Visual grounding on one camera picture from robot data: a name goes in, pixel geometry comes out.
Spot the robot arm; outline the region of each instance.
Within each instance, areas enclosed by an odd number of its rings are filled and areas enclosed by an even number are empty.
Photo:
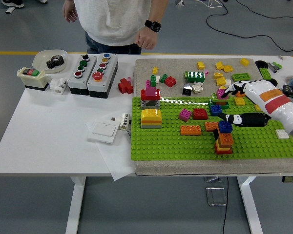
[[[238,81],[226,89],[222,97],[226,97],[229,93],[234,95],[239,91],[241,94],[245,93],[266,114],[247,113],[234,116],[220,114],[220,118],[245,127],[265,126],[267,124],[265,121],[271,118],[280,121],[285,131],[293,136],[293,103],[273,84],[266,80]]]

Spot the white sweatshirt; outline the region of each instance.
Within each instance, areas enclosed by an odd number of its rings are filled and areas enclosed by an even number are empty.
[[[111,46],[134,43],[144,27],[151,0],[74,0],[83,29],[98,43]]]

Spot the shoe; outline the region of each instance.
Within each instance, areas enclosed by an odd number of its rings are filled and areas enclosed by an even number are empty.
[[[47,4],[48,3],[48,0],[38,0],[40,1],[42,4]]]
[[[9,7],[18,7],[18,8],[24,7],[22,0],[1,0],[1,3]]]

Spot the table leg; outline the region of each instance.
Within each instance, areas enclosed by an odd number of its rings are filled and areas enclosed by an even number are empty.
[[[77,234],[80,210],[82,208],[84,184],[86,181],[85,176],[71,177],[75,183],[72,202],[70,204],[69,216],[66,227],[66,234]]]
[[[260,225],[259,217],[257,214],[255,202],[250,188],[250,183],[255,179],[255,176],[238,176],[238,183],[240,191],[248,217],[249,226],[252,234],[263,234],[262,227]]]

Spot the jeans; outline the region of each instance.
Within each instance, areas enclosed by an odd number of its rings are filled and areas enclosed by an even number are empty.
[[[100,54],[100,53],[111,53],[111,54],[124,54],[124,55],[140,55],[141,47],[137,44],[124,45],[124,46],[110,46],[103,45],[94,41],[86,32],[86,43],[90,48],[87,48],[88,54]]]

